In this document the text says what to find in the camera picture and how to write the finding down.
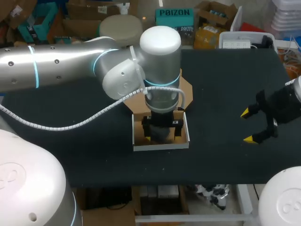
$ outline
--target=black mat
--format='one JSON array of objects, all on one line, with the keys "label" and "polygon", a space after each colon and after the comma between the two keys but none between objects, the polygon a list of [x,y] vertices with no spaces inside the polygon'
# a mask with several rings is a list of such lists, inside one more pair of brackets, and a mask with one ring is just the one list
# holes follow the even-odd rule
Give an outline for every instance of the black mat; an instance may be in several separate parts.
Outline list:
[{"label": "black mat", "polygon": [[[80,129],[47,132],[5,117],[24,139],[49,150],[72,186],[266,183],[277,172],[301,165],[301,120],[281,125],[279,138],[262,145],[242,140],[266,127],[258,114],[240,119],[255,94],[288,81],[273,50],[185,50],[183,77],[193,85],[187,109],[190,148],[133,153],[131,111],[120,105]],[[9,93],[4,105],[43,125],[67,126],[112,103],[95,80]]]}]

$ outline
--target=teal box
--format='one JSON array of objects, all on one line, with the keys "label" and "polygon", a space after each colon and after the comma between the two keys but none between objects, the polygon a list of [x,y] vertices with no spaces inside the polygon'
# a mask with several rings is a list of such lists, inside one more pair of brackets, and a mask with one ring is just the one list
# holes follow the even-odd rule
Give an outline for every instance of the teal box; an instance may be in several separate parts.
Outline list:
[{"label": "teal box", "polygon": [[168,27],[193,27],[192,8],[158,8],[156,9],[156,25]]},{"label": "teal box", "polygon": [[35,23],[30,25],[27,20],[18,26],[24,40],[26,42],[47,41],[47,34],[57,12],[58,8],[55,2],[36,5],[32,12]]},{"label": "teal box", "polygon": [[193,21],[192,8],[156,9],[156,25],[174,28],[180,34],[182,45],[193,44]]}]

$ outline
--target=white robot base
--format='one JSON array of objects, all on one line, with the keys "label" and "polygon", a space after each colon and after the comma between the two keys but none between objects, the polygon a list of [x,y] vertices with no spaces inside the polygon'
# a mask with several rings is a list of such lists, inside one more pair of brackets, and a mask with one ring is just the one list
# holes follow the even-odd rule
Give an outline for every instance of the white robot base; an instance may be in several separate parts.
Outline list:
[{"label": "white robot base", "polygon": [[259,218],[262,226],[301,225],[301,167],[281,171],[266,184]]},{"label": "white robot base", "polygon": [[45,149],[0,130],[0,225],[82,226],[59,161]]}]

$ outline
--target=plastic container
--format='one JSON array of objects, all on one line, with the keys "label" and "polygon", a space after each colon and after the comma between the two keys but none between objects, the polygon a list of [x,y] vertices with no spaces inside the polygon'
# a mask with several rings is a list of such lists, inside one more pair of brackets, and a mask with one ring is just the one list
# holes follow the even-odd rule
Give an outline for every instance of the plastic container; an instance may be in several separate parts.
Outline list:
[{"label": "plastic container", "polygon": [[219,48],[222,48],[224,40],[250,40],[251,43],[260,44],[263,36],[266,35],[275,43],[275,37],[270,33],[263,32],[222,32],[220,34]]},{"label": "plastic container", "polygon": [[238,32],[240,27],[243,23],[243,7],[240,6],[237,10],[233,23],[231,25],[230,31],[231,32]]},{"label": "plastic container", "polygon": [[270,0],[265,8],[263,27],[276,39],[301,35],[301,1]]}]

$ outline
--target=round stool cushion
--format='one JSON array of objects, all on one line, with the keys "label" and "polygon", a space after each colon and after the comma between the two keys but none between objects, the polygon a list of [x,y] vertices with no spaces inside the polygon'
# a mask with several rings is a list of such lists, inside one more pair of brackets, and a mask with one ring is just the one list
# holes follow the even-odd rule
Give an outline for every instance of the round stool cushion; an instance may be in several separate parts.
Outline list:
[{"label": "round stool cushion", "polygon": [[109,36],[120,46],[138,44],[143,33],[141,21],[132,15],[113,15],[100,24],[100,36]]}]

